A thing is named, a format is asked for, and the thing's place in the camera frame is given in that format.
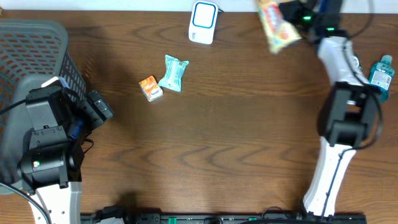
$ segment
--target orange box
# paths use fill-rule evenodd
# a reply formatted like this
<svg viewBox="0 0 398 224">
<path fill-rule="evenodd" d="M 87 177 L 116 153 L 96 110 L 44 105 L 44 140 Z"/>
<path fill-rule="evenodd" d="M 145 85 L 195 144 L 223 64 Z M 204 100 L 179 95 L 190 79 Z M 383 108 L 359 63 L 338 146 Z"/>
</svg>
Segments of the orange box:
<svg viewBox="0 0 398 224">
<path fill-rule="evenodd" d="M 139 82 L 139 85 L 141 86 L 141 90 L 145 94 L 149 102 L 163 96 L 163 90 L 157 84 L 153 76 L 150 76 Z"/>
</svg>

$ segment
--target blue border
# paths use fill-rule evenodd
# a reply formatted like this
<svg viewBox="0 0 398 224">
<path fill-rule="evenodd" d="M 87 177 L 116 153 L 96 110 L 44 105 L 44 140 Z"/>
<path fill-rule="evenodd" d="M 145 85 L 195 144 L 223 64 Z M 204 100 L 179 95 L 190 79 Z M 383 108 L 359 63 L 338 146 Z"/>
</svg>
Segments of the blue border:
<svg viewBox="0 0 398 224">
<path fill-rule="evenodd" d="M 212 18 L 212 20 L 211 20 L 211 26 L 209 26 L 209 27 L 198 26 L 198 25 L 195 24 L 195 15 L 196 15 L 196 13 L 197 13 L 197 7 L 198 7 L 199 4 L 206 4 L 206 5 L 209 5 L 209 6 L 213 6 L 213 7 L 214 7 L 213 18 Z M 214 17 L 215 17 L 215 16 L 216 16 L 216 6 L 214 6 L 213 4 L 208 4 L 208 3 L 204 3 L 204 2 L 199 2 L 199 3 L 195 6 L 195 12 L 193 13 L 192 24 L 193 24 L 194 26 L 196 26 L 196 27 L 202 27 L 202 28 L 210 29 L 210 28 L 213 27 Z"/>
</svg>

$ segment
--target snack packet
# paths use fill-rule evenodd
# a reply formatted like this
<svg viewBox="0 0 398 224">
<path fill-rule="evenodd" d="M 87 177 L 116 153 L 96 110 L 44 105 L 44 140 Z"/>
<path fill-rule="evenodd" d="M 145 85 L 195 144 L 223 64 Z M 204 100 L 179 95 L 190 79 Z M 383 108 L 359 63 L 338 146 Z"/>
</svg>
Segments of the snack packet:
<svg viewBox="0 0 398 224">
<path fill-rule="evenodd" d="M 166 58 L 166 73 L 160 80 L 159 85 L 174 91 L 181 91 L 181 78 L 189 61 L 180 61 L 169 55 Z"/>
<path fill-rule="evenodd" d="M 147 97 L 148 101 L 154 101 L 163 96 L 163 90 L 158 86 L 153 76 L 150 76 L 139 82 L 142 92 Z"/>
<path fill-rule="evenodd" d="M 296 28 L 291 23 L 283 20 L 276 2 L 272 0 L 258 1 L 259 17 L 268 38 L 271 53 L 277 54 L 284 47 L 301 39 Z"/>
</svg>

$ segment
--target teal bottle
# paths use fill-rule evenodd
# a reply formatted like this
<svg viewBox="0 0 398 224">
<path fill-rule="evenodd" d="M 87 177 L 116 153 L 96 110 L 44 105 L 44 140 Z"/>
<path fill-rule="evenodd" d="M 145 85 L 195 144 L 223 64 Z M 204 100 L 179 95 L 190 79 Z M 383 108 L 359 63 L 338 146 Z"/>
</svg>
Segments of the teal bottle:
<svg viewBox="0 0 398 224">
<path fill-rule="evenodd" d="M 372 66 L 371 75 L 369 76 L 369 84 L 377 86 L 381 90 L 381 99 L 383 103 L 387 101 L 392 78 L 394 78 L 395 70 L 391 67 L 392 57 L 385 55 L 381 58 L 381 62 Z"/>
</svg>

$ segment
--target gray basket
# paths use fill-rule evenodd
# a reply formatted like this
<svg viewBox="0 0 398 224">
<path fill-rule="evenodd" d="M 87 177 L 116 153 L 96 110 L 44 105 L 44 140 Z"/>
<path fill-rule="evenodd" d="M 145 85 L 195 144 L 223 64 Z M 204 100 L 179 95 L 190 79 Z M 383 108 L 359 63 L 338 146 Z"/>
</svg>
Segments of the gray basket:
<svg viewBox="0 0 398 224">
<path fill-rule="evenodd" d="M 1 19 L 0 110 L 23 100 L 30 90 L 40 88 L 54 76 L 65 78 L 70 88 L 84 99 L 86 84 L 67 47 L 68 34 L 57 22 Z M 0 116 L 0 180 L 18 189 L 22 188 L 22 182 L 17 164 L 27 150 L 23 145 L 24 135 L 31 128 L 24 105 Z M 0 195 L 9 193 L 0 187 Z"/>
</svg>

